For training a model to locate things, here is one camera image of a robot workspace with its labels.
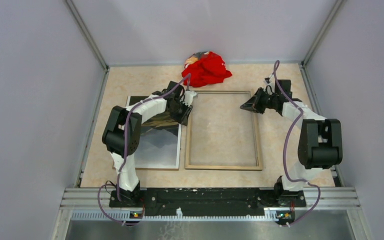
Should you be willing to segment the landscape photo print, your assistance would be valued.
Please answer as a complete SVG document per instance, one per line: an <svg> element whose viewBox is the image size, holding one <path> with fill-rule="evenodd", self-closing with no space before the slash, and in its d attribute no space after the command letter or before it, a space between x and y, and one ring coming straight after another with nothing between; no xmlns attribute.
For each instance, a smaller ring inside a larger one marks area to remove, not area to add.
<svg viewBox="0 0 384 240"><path fill-rule="evenodd" d="M180 135L182 126L172 119L168 111L148 118L139 111L140 105L130 115L128 129L138 133L135 122L142 116L138 147L132 155L135 167L140 170L178 170L180 159Z"/></svg>

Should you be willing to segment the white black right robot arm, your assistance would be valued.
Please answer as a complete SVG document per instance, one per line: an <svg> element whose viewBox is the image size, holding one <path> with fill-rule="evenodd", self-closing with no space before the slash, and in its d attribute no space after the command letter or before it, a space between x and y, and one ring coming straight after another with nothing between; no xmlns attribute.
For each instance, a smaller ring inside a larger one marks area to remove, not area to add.
<svg viewBox="0 0 384 240"><path fill-rule="evenodd" d="M281 79L258 88L240 108L257 114L275 110L289 119L292 127L300 129L298 161L291 168L284 166L284 175L274 185L273 200L277 205L286 206L319 173L342 162L341 122L325 118L293 98L291 80Z"/></svg>

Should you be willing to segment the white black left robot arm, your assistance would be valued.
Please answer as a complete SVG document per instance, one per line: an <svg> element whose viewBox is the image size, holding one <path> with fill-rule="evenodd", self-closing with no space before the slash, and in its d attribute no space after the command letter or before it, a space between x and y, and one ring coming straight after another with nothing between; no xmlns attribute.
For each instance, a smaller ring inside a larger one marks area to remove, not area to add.
<svg viewBox="0 0 384 240"><path fill-rule="evenodd" d="M117 170L115 201L133 207L140 201L140 181L135 169L134 153L139 147L142 124L152 117L167 112L177 124L187 125L192 112L195 91L180 83L170 82L162 91L127 107L114 106L102 135L102 142Z"/></svg>

